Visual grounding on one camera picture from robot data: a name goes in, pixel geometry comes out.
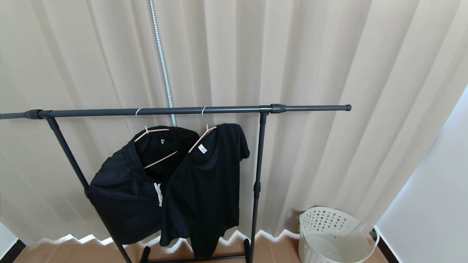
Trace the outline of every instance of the hanger hook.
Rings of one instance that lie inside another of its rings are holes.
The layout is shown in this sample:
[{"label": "hanger hook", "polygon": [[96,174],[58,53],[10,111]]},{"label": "hanger hook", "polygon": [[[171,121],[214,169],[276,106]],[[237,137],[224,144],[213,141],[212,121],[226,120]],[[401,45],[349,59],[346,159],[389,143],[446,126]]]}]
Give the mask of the hanger hook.
[{"label": "hanger hook", "polygon": [[206,129],[208,129],[208,123],[207,123],[207,121],[205,120],[205,117],[203,117],[203,111],[206,109],[206,107],[208,107],[208,106],[204,106],[204,107],[203,107],[203,110],[202,110],[202,119],[205,121]]},{"label": "hanger hook", "polygon": [[142,123],[145,127],[146,127],[146,123],[138,120],[138,112],[141,110],[141,109],[146,109],[145,107],[141,107],[137,110],[137,112],[135,112],[135,118],[137,119],[138,122]]}]

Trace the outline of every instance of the laundry basket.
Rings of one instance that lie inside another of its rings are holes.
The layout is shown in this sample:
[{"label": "laundry basket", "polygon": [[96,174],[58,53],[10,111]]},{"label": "laundry basket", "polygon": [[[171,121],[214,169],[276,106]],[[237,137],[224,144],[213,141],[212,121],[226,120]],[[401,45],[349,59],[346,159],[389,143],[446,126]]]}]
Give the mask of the laundry basket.
[{"label": "laundry basket", "polygon": [[367,223],[347,213],[313,207],[299,217],[299,258],[302,263],[361,263],[373,252],[363,230]]}]

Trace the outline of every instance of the beige curtain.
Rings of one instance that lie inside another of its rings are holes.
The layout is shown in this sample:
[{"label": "beige curtain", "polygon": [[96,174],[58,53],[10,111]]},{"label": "beige curtain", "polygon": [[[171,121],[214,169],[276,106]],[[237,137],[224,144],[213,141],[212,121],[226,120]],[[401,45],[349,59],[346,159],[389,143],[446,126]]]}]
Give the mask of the beige curtain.
[{"label": "beige curtain", "polygon": [[[376,223],[468,82],[467,1],[156,1],[175,107],[352,104],[267,120],[258,229],[324,205]],[[1,1],[1,112],[167,107],[148,1]],[[258,114],[239,123],[250,231]],[[169,116],[142,117],[170,125]],[[177,125],[202,131],[200,116]],[[86,178],[142,125],[58,119]],[[108,237],[45,121],[2,120],[0,220],[26,243]]]}]

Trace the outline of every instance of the black clothing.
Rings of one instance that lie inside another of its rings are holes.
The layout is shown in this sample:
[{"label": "black clothing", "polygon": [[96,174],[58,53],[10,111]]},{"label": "black clothing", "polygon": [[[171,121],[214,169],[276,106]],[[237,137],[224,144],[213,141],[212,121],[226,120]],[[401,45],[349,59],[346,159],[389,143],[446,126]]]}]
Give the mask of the black clothing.
[{"label": "black clothing", "polygon": [[[199,135],[178,127],[156,126],[139,132],[115,152],[94,176],[87,192],[115,242],[138,242],[161,229],[161,212],[155,183],[165,185]],[[145,166],[177,151],[171,157]]]},{"label": "black clothing", "polygon": [[239,162],[249,155],[238,124],[218,125],[187,154],[163,192],[162,246],[190,237],[195,257],[212,256],[239,225]]}]

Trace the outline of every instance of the terracotta floor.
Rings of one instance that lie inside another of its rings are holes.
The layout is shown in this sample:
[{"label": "terracotta floor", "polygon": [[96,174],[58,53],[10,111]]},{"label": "terracotta floor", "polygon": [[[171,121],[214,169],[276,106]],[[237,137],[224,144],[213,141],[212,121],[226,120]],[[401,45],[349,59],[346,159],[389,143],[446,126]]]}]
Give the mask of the terracotta floor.
[{"label": "terracotta floor", "polygon": [[[255,239],[255,263],[300,263],[297,248],[298,240],[287,235],[281,235],[270,240],[258,234]],[[235,236],[229,245],[220,242],[214,255],[238,254],[243,251],[243,239]],[[139,263],[144,246],[141,243],[129,245],[125,248],[134,263]],[[183,241],[177,248],[166,249],[156,243],[151,246],[150,259],[171,260],[191,258],[193,255],[187,242]],[[102,245],[93,239],[80,243],[71,239],[60,244],[38,243],[26,247],[15,260],[15,263],[124,263],[117,247],[113,244]],[[245,263],[245,259],[230,259],[223,261],[210,261],[213,263]],[[388,263],[380,250],[376,251],[366,260],[366,263]]]}]

